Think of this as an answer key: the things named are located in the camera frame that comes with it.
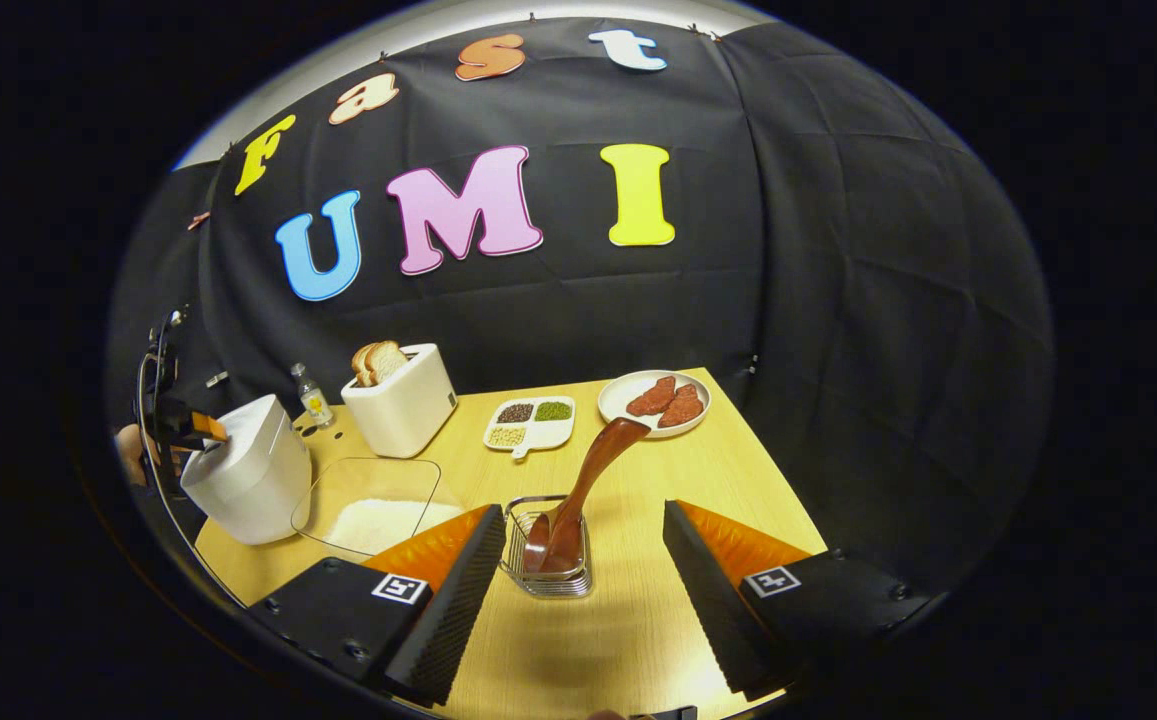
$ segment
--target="ladle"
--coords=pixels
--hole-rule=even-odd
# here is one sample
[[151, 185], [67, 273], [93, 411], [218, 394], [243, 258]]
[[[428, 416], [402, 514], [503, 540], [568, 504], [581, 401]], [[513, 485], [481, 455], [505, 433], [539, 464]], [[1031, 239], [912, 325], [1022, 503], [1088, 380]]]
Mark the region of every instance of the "ladle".
[[591, 492], [596, 478], [604, 473], [610, 462], [618, 460], [624, 450], [639, 439], [650, 434], [650, 427], [636, 420], [614, 418], [605, 425], [582, 461], [578, 482], [560, 505], [543, 512], [529, 528], [529, 537], [522, 557], [526, 573], [565, 573], [578, 566], [582, 556], [582, 502]]

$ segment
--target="steak slice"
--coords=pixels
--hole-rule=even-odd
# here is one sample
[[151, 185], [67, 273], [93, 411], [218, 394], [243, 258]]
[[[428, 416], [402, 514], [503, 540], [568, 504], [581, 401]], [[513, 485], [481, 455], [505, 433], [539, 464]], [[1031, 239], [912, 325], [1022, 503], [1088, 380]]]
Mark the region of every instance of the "steak slice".
[[702, 402], [698, 399], [698, 388], [687, 384], [675, 392], [665, 413], [659, 418], [659, 427], [673, 428], [675, 425], [684, 425], [701, 414]]
[[675, 401], [675, 379], [668, 375], [647, 389], [644, 395], [628, 402], [627, 411], [638, 418], [640, 416], [656, 416], [666, 410], [666, 406], [671, 405], [671, 401]]

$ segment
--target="wire basket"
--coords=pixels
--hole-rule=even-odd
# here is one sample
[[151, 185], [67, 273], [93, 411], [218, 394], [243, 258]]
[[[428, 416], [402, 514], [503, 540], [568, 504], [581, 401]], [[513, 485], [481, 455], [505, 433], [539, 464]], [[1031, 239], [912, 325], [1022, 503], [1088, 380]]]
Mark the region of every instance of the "wire basket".
[[587, 517], [578, 515], [578, 527], [582, 527], [582, 557], [578, 566], [565, 573], [526, 573], [524, 571], [524, 546], [529, 538], [529, 528], [544, 510], [550, 510], [555, 502], [566, 495], [530, 495], [518, 497], [510, 501], [502, 514], [506, 515], [509, 538], [506, 543], [504, 557], [499, 560], [499, 567], [519, 586], [523, 592], [535, 597], [562, 598], [583, 597], [591, 593], [591, 536], [587, 532]]

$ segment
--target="glass bottle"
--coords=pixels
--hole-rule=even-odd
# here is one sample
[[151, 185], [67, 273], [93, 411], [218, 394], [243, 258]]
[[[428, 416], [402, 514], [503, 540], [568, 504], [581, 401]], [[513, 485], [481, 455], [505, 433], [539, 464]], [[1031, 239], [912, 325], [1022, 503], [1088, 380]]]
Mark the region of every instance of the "glass bottle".
[[289, 369], [294, 375], [294, 382], [299, 383], [299, 399], [303, 401], [303, 407], [312, 417], [312, 421], [322, 428], [334, 424], [334, 411], [330, 410], [330, 404], [325, 401], [325, 394], [320, 391], [320, 385], [307, 376], [307, 366], [296, 363]]

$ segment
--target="blue letter u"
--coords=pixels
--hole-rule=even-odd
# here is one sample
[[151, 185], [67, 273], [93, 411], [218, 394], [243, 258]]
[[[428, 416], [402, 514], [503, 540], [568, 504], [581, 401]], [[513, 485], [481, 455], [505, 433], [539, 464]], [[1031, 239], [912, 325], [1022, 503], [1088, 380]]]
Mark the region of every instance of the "blue letter u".
[[329, 300], [346, 291], [360, 272], [360, 240], [355, 234], [355, 218], [351, 210], [360, 200], [354, 190], [330, 197], [320, 206], [320, 214], [330, 219], [334, 228], [334, 245], [339, 260], [326, 273], [312, 264], [312, 242], [307, 229], [312, 227], [312, 215], [303, 213], [277, 229], [277, 242], [285, 255], [285, 273], [289, 285], [303, 300]]

